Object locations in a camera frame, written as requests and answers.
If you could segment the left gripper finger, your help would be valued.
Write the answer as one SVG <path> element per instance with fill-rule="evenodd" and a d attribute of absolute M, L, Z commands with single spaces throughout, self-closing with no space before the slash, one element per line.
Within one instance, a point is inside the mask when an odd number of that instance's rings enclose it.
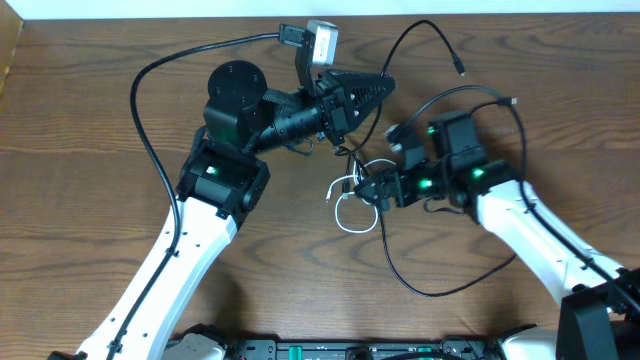
<path fill-rule="evenodd" d="M 395 80 L 387 75 L 343 70 L 330 70 L 329 74 L 354 107 L 375 107 L 396 89 Z"/>
<path fill-rule="evenodd" d="M 366 117 L 386 98 L 385 95 L 350 95 L 351 105 L 349 127 L 355 131 L 364 122 Z"/>

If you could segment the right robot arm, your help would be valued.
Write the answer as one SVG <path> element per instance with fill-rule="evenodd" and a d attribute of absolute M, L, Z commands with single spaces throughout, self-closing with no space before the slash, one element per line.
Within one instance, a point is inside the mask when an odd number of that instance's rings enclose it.
<path fill-rule="evenodd" d="M 391 127 L 387 140 L 405 156 L 355 187 L 378 212 L 394 202 L 443 200 L 506 243 L 560 307 L 554 331 L 532 326 L 487 343 L 486 359 L 636 359 L 639 272 L 586 243 L 546 207 L 520 171 L 490 161 L 473 118 L 451 112 L 430 121 L 436 158 L 415 159 L 413 131 Z"/>

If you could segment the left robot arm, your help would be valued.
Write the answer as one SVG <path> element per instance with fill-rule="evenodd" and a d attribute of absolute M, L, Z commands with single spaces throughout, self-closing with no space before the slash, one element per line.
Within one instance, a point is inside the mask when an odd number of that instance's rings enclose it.
<path fill-rule="evenodd" d="M 214 260 L 255 209 L 270 179 L 258 153 L 326 133 L 339 145 L 396 88 L 388 75 L 329 69 L 285 93 L 247 61 L 208 80 L 205 134 L 184 163 L 162 234 L 77 359 L 159 359 Z"/>

